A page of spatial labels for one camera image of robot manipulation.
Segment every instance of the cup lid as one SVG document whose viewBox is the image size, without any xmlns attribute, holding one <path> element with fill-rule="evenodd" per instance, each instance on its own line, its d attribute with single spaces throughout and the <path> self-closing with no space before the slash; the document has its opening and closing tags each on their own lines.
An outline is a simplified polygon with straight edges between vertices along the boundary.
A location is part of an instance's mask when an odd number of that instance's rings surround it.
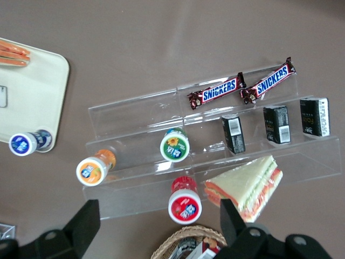
<svg viewBox="0 0 345 259">
<path fill-rule="evenodd" d="M 86 186 L 96 186 L 99 185 L 107 175 L 105 171 L 105 163 L 95 157 L 86 158 L 81 161 L 75 173 L 78 180 Z"/>
<path fill-rule="evenodd" d="M 192 224 L 198 220 L 202 212 L 200 197 L 189 189 L 178 190 L 169 199 L 168 212 L 176 223 Z"/>
<path fill-rule="evenodd" d="M 15 155 L 30 155 L 37 148 L 37 140 L 29 132 L 14 134 L 9 140 L 9 148 Z"/>
<path fill-rule="evenodd" d="M 189 154 L 188 138 L 182 133 L 171 132 L 161 142 L 160 151 L 164 159 L 171 162 L 180 162 Z"/>
</svg>

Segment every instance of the yogurt cup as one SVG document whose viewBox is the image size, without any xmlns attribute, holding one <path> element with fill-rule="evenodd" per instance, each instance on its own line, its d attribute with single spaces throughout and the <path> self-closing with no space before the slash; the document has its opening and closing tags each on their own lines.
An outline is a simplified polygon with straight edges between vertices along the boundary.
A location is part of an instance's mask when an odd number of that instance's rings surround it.
<svg viewBox="0 0 345 259">
<path fill-rule="evenodd" d="M 181 128 L 171 128 L 161 141 L 160 151 L 164 159 L 171 162 L 180 162 L 189 154 L 187 134 Z"/>
<path fill-rule="evenodd" d="M 94 156 L 81 161 L 75 173 L 83 185 L 96 186 L 105 179 L 109 170 L 114 168 L 115 164 L 114 153 L 107 149 L 101 149 Z"/>
<path fill-rule="evenodd" d="M 182 225 L 197 221 L 202 212 L 202 204 L 197 194 L 196 182 L 188 176 L 182 176 L 175 179 L 171 190 L 168 206 L 171 219 Z"/>
<path fill-rule="evenodd" d="M 9 140 L 9 148 L 15 155 L 26 156 L 49 147 L 51 143 L 52 135 L 48 131 L 40 129 L 35 132 L 14 134 Z"/>
</svg>

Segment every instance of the barcode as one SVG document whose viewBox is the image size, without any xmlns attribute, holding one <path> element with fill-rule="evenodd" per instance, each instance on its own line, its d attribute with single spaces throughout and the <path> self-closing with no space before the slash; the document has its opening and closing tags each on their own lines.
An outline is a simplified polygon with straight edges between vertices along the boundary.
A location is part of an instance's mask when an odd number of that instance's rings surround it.
<svg viewBox="0 0 345 259">
<path fill-rule="evenodd" d="M 329 124 L 328 124 L 328 100 L 320 101 L 319 107 L 320 124 L 321 124 L 321 136 L 329 135 Z"/>
<path fill-rule="evenodd" d="M 0 86 L 0 107 L 6 107 L 7 106 L 7 87 Z"/>
<path fill-rule="evenodd" d="M 289 126 L 283 126 L 279 128 L 280 142 L 290 142 L 290 128 Z"/>
<path fill-rule="evenodd" d="M 241 127 L 239 126 L 239 120 L 229 120 L 230 135 L 235 136 L 241 134 Z"/>
</svg>

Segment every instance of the wicker basket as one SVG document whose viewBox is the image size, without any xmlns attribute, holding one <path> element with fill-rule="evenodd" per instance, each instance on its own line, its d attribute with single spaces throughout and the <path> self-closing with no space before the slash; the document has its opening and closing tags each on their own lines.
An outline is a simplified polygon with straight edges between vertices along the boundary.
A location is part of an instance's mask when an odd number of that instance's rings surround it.
<svg viewBox="0 0 345 259">
<path fill-rule="evenodd" d="M 173 233 L 161 246 L 152 254 L 151 259 L 167 259 L 177 247 L 179 241 L 185 237 L 194 237 L 198 242 L 202 242 L 205 237 L 211 237 L 223 246 L 226 246 L 225 238 L 222 234 L 213 229 L 203 226 L 188 226 Z"/>
</svg>

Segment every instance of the white tray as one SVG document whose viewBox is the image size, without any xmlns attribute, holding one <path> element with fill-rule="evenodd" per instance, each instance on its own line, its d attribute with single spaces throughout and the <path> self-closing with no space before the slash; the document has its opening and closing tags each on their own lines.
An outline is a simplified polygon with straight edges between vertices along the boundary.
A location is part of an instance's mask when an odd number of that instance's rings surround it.
<svg viewBox="0 0 345 259">
<path fill-rule="evenodd" d="M 70 67 L 56 53 L 21 43 L 31 52 L 26 67 L 0 65 L 0 85 L 8 88 L 8 105 L 0 108 L 0 141 L 9 142 L 20 132 L 48 130 L 55 145 Z"/>
</svg>

